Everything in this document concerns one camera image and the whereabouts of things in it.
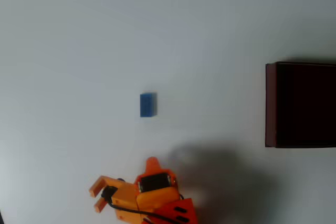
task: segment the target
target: orange plastic part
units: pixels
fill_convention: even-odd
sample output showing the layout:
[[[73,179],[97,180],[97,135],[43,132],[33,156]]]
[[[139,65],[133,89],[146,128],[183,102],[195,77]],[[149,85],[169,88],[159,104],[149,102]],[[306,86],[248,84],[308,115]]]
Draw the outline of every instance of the orange plastic part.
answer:
[[[137,189],[134,184],[130,184],[118,179],[100,176],[94,185],[90,188],[92,197],[96,197],[98,193],[106,186],[114,186],[118,190],[112,196],[112,203],[119,207],[124,207],[132,210],[139,210],[137,203]],[[95,204],[96,212],[101,212],[107,202],[100,198]],[[140,214],[116,210],[118,219],[132,224],[141,224],[142,219]]]
[[[177,211],[175,208],[182,208],[185,212]],[[183,199],[175,202],[168,203],[155,211],[156,214],[168,217],[170,219],[179,221],[178,218],[186,218],[188,224],[198,224],[195,208],[191,199]],[[168,224],[169,222],[149,217],[155,224]]]
[[[137,196],[136,202],[141,211],[154,212],[167,203],[180,199],[180,193],[175,187],[166,187],[154,191],[147,191]]]

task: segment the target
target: blue block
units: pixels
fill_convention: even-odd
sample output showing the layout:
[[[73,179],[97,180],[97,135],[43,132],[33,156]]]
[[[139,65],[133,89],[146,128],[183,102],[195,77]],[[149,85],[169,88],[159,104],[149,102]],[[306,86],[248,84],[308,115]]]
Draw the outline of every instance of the blue block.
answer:
[[[140,95],[140,117],[150,118],[155,116],[155,94],[145,93]]]

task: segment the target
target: black object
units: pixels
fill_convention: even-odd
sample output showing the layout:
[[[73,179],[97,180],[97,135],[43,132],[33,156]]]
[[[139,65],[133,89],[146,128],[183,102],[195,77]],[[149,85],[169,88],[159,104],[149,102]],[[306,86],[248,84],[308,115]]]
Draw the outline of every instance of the black object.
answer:
[[[117,191],[118,189],[114,186],[107,186],[104,188],[103,192],[101,193],[101,197],[104,198],[106,202],[110,202],[113,194]]]
[[[140,180],[141,192],[158,190],[165,187],[170,187],[171,182],[167,173],[155,174],[147,177],[143,177]]]
[[[0,224],[4,224],[4,220],[2,219],[1,212],[0,212]]]
[[[184,222],[184,223],[189,222],[189,219],[188,219],[188,218],[185,218],[185,217],[183,217],[183,216],[177,216],[176,219],[179,220],[179,221],[182,221],[182,222]]]
[[[182,213],[186,213],[187,212],[187,210],[184,209],[184,208],[182,208],[182,207],[175,207],[174,210],[178,211],[178,212],[182,212]]]
[[[336,65],[266,65],[266,147],[336,147]]]

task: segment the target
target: black wire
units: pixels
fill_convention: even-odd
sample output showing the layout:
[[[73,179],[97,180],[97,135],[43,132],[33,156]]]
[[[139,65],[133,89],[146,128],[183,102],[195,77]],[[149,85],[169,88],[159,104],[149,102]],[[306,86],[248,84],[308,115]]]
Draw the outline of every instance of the black wire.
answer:
[[[134,214],[140,214],[140,215],[148,215],[148,216],[152,216],[154,218],[158,218],[158,219],[164,220],[164,221],[172,223],[172,224],[181,224],[180,222],[178,222],[176,220],[170,219],[170,218],[162,216],[162,215],[155,214],[153,212],[145,212],[145,211],[138,211],[138,210],[132,210],[132,209],[128,209],[128,208],[118,207],[118,206],[115,206],[114,204],[112,204],[112,202],[108,202],[108,201],[107,201],[107,203],[110,205],[110,207],[113,207],[116,210],[125,211],[125,212],[132,212]]]

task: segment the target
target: dark brown box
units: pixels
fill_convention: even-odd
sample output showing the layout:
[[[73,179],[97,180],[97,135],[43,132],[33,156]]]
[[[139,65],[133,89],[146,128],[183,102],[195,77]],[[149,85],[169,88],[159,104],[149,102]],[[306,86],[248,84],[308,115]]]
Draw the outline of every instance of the dark brown box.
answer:
[[[266,147],[336,147],[336,65],[266,65]]]

